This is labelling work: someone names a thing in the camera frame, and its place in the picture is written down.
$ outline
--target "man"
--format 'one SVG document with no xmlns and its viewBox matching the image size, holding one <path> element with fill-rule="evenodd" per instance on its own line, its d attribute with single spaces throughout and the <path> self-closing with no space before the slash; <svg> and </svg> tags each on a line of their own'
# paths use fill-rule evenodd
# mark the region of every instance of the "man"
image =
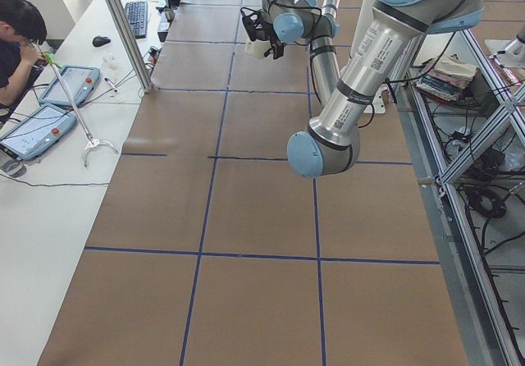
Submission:
<svg viewBox="0 0 525 366">
<path fill-rule="evenodd" d="M 0 123 L 10 116 L 40 73 L 48 32 L 39 10 L 27 0 L 0 0 Z"/>
</svg>

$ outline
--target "white table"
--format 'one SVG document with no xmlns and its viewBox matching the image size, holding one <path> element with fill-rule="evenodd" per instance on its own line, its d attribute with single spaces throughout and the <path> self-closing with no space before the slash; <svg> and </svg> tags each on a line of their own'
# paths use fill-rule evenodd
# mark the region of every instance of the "white table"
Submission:
<svg viewBox="0 0 525 366">
<path fill-rule="evenodd" d="M 160 48 L 160 16 L 155 3 L 149 3 L 148 9 L 147 38 L 137 39 L 142 54 L 150 46 Z M 91 41 L 99 34 L 112 41 L 93 47 Z M 100 67 L 109 53 L 118 65 L 112 77 L 119 80 L 132 69 L 131 64 L 105 1 L 94 0 L 57 51 L 56 60 L 60 65 Z M 102 80 L 91 97 L 109 88 L 103 81 L 105 76 L 103 69 Z M 53 77 L 53 70 L 47 67 L 36 84 L 48 83 Z M 94 137 L 110 140 L 121 151 L 142 95 L 135 77 L 119 87 L 117 94 L 107 94 L 80 110 Z M 30 114 L 37 107 L 36 97 L 29 92 L 16 112 Z M 13 126 L 7 123 L 0 133 Z M 82 153 L 87 142 L 77 122 L 39 161 L 27 164 L 27 173 L 20 180 L 33 184 L 108 183 L 119 154 L 107 147 L 94 150 L 89 153 L 89 167 L 85 168 Z M 106 189 L 33 188 L 0 178 L 0 209 L 4 218 L 0 230 L 0 364 L 37 363 Z"/>
</svg>

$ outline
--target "keyboard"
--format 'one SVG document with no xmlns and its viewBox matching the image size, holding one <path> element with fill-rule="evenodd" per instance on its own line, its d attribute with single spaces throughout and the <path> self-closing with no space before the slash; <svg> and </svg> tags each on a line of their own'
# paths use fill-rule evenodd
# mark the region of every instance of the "keyboard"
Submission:
<svg viewBox="0 0 525 366">
<path fill-rule="evenodd" d="M 124 13 L 131 27 L 131 32 L 138 38 L 145 38 L 148 30 L 148 2 L 128 2 L 124 7 Z"/>
</svg>

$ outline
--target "white robot link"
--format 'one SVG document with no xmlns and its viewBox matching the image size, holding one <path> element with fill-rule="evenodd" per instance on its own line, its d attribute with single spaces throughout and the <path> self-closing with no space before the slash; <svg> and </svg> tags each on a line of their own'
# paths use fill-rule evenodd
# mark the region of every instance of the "white robot link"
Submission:
<svg viewBox="0 0 525 366">
<path fill-rule="evenodd" d="M 266 55 L 282 56 L 297 39 L 309 43 L 323 109 L 287 145 L 289 164 L 304 177 L 344 172 L 357 161 L 358 119 L 410 39 L 471 28 L 483 10 L 483 0 L 376 0 L 372 21 L 340 72 L 332 43 L 339 2 L 324 0 L 317 7 L 316 0 L 262 0 L 260 11 L 243 13 L 250 40 L 270 41 Z M 370 12 L 367 0 L 364 11 Z"/>
</svg>

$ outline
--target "computer mouse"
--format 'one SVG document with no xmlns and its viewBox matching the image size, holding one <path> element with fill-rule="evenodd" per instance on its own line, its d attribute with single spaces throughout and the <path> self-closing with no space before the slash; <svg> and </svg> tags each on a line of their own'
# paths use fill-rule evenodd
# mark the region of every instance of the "computer mouse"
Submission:
<svg viewBox="0 0 525 366">
<path fill-rule="evenodd" d="M 112 40 L 109 39 L 107 36 L 101 36 L 97 35 L 93 38 L 93 46 L 95 48 L 99 48 L 100 46 L 103 46 L 106 43 L 110 43 Z"/>
</svg>

